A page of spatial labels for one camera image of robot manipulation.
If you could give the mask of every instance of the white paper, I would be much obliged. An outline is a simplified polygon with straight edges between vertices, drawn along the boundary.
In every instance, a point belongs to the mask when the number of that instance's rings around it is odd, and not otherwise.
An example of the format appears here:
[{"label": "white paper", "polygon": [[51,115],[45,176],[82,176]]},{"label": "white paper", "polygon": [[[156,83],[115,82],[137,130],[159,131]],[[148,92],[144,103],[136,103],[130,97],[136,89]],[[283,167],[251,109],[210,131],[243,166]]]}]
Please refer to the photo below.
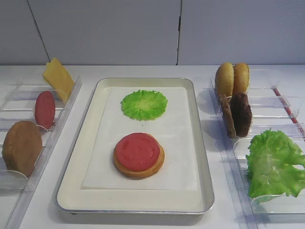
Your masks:
[{"label": "white paper", "polygon": [[[197,190],[196,153],[184,88],[141,88],[163,93],[168,105],[165,113],[151,121],[130,119],[121,111],[122,99],[139,88],[112,87],[99,123],[92,157],[83,189]],[[113,149],[126,135],[151,134],[164,148],[165,160],[158,173],[144,179],[122,175],[113,163]]]}]

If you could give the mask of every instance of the lettuce slice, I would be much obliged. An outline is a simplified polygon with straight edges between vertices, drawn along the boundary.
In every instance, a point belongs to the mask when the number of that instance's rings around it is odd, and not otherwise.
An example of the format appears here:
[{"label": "lettuce slice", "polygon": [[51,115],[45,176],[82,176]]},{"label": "lettuce slice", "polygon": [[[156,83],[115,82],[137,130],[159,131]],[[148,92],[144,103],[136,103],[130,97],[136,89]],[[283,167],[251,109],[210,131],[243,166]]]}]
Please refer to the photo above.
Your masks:
[{"label": "lettuce slice", "polygon": [[262,195],[297,197],[305,188],[305,155],[302,150],[282,131],[266,130],[252,138],[248,163],[248,195],[252,198]]},{"label": "lettuce slice", "polygon": [[167,99],[157,91],[138,90],[122,101],[123,113],[131,119],[153,120],[160,117],[167,107]]}]

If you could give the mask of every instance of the top bun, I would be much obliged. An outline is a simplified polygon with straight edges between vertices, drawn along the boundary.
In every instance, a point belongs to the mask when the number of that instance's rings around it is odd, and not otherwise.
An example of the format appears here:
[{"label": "top bun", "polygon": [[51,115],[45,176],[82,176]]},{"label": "top bun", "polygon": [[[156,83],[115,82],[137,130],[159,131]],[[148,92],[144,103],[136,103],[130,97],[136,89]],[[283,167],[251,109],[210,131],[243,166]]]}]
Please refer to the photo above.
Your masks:
[{"label": "top bun", "polygon": [[234,69],[234,87],[233,95],[237,93],[245,93],[249,86],[250,74],[249,67],[245,63],[237,63],[233,67]]},{"label": "top bun", "polygon": [[225,62],[217,69],[215,76],[215,89],[217,95],[225,94],[226,97],[232,96],[234,86],[233,65]]}]

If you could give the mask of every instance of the yellow cheese slice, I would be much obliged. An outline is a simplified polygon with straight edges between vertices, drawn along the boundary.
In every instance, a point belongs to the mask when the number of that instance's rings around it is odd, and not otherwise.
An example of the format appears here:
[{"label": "yellow cheese slice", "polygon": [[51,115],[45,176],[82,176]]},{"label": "yellow cheese slice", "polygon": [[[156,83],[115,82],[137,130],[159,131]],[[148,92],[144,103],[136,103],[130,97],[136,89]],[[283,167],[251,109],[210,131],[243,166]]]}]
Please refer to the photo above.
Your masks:
[{"label": "yellow cheese slice", "polygon": [[44,80],[57,90],[56,93],[60,99],[66,103],[72,92],[74,81],[59,60],[53,58],[50,63],[47,63],[42,75]]}]

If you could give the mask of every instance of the white wall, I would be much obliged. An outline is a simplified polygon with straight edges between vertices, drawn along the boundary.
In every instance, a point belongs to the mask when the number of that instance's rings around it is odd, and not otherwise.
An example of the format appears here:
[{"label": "white wall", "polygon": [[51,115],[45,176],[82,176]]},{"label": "white wall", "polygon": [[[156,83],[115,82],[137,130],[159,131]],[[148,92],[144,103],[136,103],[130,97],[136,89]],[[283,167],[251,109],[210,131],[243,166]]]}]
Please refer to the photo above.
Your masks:
[{"label": "white wall", "polygon": [[305,64],[305,0],[183,0],[179,64]]},{"label": "white wall", "polygon": [[0,64],[48,61],[26,0],[0,1]]},{"label": "white wall", "polygon": [[50,58],[176,64],[180,0],[30,0]]}]

